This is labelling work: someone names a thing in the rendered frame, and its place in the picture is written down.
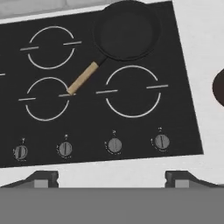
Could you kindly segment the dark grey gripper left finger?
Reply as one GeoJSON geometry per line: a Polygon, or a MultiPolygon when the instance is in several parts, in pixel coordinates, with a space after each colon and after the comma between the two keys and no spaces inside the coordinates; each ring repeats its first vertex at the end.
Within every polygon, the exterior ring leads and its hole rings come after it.
{"type": "Polygon", "coordinates": [[[35,171],[26,179],[21,179],[3,188],[58,188],[58,171],[35,171]]]}

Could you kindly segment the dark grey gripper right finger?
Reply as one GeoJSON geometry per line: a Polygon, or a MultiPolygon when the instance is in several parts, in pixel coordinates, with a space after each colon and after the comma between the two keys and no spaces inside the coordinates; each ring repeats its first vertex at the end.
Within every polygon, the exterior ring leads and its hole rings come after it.
{"type": "Polygon", "coordinates": [[[224,184],[217,185],[198,179],[189,171],[166,171],[164,177],[166,179],[165,188],[224,188],[224,184]]]}

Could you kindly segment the dark brown kettle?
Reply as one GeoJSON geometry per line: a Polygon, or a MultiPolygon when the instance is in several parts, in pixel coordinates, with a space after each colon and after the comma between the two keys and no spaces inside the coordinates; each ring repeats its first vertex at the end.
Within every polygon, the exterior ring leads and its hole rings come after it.
{"type": "Polygon", "coordinates": [[[213,95],[217,102],[224,107],[224,68],[217,73],[213,80],[213,95]]]}

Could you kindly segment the grey hob knob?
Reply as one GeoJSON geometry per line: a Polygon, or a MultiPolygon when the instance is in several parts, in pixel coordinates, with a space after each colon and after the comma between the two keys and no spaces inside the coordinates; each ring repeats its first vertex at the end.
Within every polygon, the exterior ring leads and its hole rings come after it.
{"type": "Polygon", "coordinates": [[[27,153],[27,148],[24,145],[19,145],[14,150],[14,157],[16,160],[23,160],[26,158],[27,153]]]}
{"type": "Polygon", "coordinates": [[[159,134],[155,137],[154,143],[159,150],[166,151],[170,145],[170,139],[165,134],[159,134]]]}
{"type": "Polygon", "coordinates": [[[107,143],[107,150],[111,154],[119,154],[122,151],[122,141],[116,137],[111,138],[107,143]]]}
{"type": "Polygon", "coordinates": [[[63,142],[58,147],[58,152],[62,157],[69,157],[73,151],[73,147],[69,142],[63,142]]]}

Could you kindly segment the black glass hob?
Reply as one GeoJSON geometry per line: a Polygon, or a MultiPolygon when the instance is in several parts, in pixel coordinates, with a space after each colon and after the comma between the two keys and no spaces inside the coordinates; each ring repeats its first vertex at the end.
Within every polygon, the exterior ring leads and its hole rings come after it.
{"type": "Polygon", "coordinates": [[[151,53],[106,60],[73,95],[67,88],[94,60],[96,10],[0,20],[0,168],[202,153],[173,4],[153,3],[161,24],[151,53]],[[155,137],[170,139],[159,150],[155,137]],[[111,154],[107,143],[122,141],[111,154]],[[73,151],[62,157],[58,147],[73,151]],[[27,156],[16,160],[24,145],[27,156]]]}

